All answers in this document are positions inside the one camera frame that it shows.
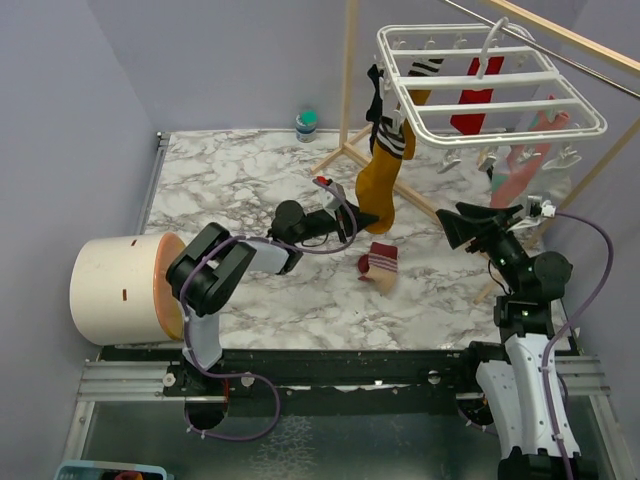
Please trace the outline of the mustard striped sock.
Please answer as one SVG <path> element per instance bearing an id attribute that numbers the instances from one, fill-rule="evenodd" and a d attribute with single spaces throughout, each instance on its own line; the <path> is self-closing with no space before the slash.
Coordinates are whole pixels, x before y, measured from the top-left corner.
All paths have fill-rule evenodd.
<path id="1" fill-rule="evenodd" d="M 366 227 L 371 234 L 384 234 L 394 223 L 393 191 L 405 147 L 402 123 L 382 116 L 373 138 L 371 161 L 358 174 L 355 186 L 360 211 L 378 217 Z"/>

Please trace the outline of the maroon beige striped sock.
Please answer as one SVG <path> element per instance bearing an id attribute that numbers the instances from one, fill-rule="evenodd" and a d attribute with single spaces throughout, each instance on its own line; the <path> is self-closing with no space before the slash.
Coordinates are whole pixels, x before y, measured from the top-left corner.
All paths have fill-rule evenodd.
<path id="1" fill-rule="evenodd" d="M 381 295 L 388 295 L 398 276 L 398 248 L 373 242 L 369 251 L 357 262 L 359 280 L 372 283 Z"/>

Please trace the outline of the black sock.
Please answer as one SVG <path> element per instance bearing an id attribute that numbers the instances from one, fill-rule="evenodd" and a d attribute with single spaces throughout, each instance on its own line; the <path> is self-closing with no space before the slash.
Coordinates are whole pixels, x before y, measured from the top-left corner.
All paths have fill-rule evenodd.
<path id="1" fill-rule="evenodd" d="M 381 94 L 382 80 L 384 71 L 380 70 L 376 64 L 372 64 L 367 70 L 367 77 L 373 85 L 373 97 L 369 109 L 366 111 L 365 119 L 371 124 L 371 133 L 369 136 L 369 150 L 373 153 L 380 120 L 383 115 L 383 98 Z"/>

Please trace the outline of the white plastic sock hanger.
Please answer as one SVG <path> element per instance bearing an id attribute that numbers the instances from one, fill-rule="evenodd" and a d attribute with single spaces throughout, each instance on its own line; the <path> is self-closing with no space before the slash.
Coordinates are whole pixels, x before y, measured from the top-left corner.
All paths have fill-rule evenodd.
<path id="1" fill-rule="evenodd" d="M 384 71 L 381 94 L 392 92 L 396 107 L 382 116 L 402 123 L 406 140 L 403 160 L 413 158 L 424 144 L 447 152 L 442 168 L 460 161 L 460 150 L 499 149 L 538 143 L 568 144 L 602 136 L 604 116 L 570 83 L 552 61 L 529 46 L 506 40 L 501 19 L 482 24 L 388 25 L 376 35 L 379 69 Z M 491 57 L 505 58 L 499 74 L 485 73 Z M 475 76 L 467 74 L 474 58 Z M 489 103 L 460 105 L 463 90 L 492 89 Z M 570 114 L 563 130 L 529 132 L 540 110 Z M 463 135 L 451 124 L 455 114 L 485 113 L 477 135 Z"/>

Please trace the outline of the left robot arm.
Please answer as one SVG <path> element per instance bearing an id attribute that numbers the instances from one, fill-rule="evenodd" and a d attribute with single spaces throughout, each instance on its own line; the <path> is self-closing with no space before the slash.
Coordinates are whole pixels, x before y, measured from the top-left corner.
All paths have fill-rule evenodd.
<path id="1" fill-rule="evenodd" d="M 234 237 L 220 224 L 209 223 L 165 275 L 185 312 L 182 352 L 191 363 L 189 386 L 206 395 L 220 385 L 221 371 L 215 365 L 223 355 L 219 314 L 245 273 L 285 275 L 312 251 L 304 242 L 336 233 L 346 245 L 378 220 L 348 201 L 332 200 L 324 209 L 306 213 L 298 202 L 286 200 L 277 206 L 265 238 Z"/>

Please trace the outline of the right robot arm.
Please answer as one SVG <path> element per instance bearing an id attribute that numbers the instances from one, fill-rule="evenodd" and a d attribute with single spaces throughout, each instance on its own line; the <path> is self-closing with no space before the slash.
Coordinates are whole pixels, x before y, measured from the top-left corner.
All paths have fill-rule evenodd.
<path id="1" fill-rule="evenodd" d="M 596 479 L 571 430 L 556 360 L 551 304 L 563 297 L 572 266 L 557 252 L 529 255 L 513 232 L 519 206 L 459 202 L 436 215 L 453 249 L 484 253 L 508 289 L 494 305 L 497 344 L 474 342 L 461 383 L 484 394 L 501 448 L 501 479 Z"/>

